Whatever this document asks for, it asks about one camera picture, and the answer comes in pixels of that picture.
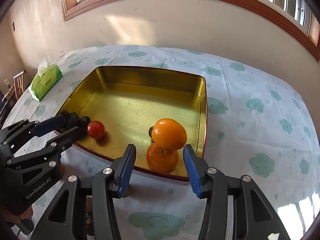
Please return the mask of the small dark plum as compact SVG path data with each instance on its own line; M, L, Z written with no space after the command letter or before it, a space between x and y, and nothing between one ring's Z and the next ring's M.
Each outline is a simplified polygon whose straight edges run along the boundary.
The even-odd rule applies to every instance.
M84 129L86 130L87 129L87 126L88 124L91 122L91 119L88 117L88 116L83 116L79 119L78 121L78 126L81 128L81 129Z

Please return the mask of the red cherry tomato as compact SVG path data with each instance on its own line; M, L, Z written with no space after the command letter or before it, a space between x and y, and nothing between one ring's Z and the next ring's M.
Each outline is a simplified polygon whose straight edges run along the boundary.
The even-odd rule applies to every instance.
M105 135L105 126L99 121L92 121L87 125L87 134L98 140Z

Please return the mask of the large orange mandarin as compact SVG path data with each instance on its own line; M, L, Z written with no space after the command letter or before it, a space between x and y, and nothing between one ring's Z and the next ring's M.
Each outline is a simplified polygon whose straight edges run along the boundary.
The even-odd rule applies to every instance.
M157 144L151 144L146 151L146 161L151 170L159 173L172 172L179 160L178 151L165 150Z

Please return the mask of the smooth orange mandarin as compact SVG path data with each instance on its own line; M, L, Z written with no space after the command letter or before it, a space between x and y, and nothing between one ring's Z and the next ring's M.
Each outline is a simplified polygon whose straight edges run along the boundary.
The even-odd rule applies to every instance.
M159 147L169 151L177 151L185 146L187 133L177 121L164 118L159 119L153 126L151 138Z

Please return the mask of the wrinkled dark passion fruit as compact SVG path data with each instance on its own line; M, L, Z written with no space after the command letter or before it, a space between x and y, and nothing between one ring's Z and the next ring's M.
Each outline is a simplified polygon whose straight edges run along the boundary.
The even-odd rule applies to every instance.
M94 226L93 226L93 205L92 197L88 196L86 198L86 232L89 236L94 236Z

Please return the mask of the brown longan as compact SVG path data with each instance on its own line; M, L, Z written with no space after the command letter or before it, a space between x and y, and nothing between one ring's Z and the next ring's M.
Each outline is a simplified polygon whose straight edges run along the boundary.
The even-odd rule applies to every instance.
M131 190L128 189L128 190L123 194L123 198L126 198L126 197L130 196L130 194L131 194Z

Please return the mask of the wooden chair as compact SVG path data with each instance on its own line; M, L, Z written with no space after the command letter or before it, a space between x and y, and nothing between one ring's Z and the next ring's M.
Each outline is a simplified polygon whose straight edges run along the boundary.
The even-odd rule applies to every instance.
M3 125L14 104L25 91L25 74L26 70L23 70L17 75L15 75L13 77L12 85L9 83L7 79L5 80L5 83L8 85L9 90L4 95L1 93L1 125Z

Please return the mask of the green tissue pack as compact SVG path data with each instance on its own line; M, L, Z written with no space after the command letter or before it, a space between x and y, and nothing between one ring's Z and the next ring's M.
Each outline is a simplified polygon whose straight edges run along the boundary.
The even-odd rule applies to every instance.
M50 64L47 59L44 59L28 87L32 98L40 102L62 77L63 73L58 65Z

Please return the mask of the cloud pattern tablecloth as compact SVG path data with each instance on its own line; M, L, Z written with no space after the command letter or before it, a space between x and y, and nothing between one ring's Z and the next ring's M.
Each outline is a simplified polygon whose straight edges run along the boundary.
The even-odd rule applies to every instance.
M302 97L286 82L256 68L191 50L146 46L98 46L63 54L54 64L63 78L38 102L28 90L4 123L44 120L56 114L71 92L97 66L150 66L198 74L206 79L209 102L204 158L227 176L250 175L277 211L291 239L301 239L319 213L319 142ZM36 224L71 174L94 175L104 161L72 147L62 155L63 181L33 205ZM205 200L189 183L135 172L133 190L116 199L122 239L198 239ZM164 213L185 222L173 237L148 232L132 218ZM178 229L178 224L170 223Z

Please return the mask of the red toffee tin box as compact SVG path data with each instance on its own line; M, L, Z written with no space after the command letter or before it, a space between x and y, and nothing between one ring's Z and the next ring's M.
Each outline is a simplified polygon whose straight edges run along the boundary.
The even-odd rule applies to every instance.
M60 108L99 121L105 136L85 137L77 146L112 161L128 144L136 147L135 169L151 173L145 155L152 141L149 128L171 118L186 130L187 143L204 156L207 133L207 88L204 77L142 66L100 66L81 81Z

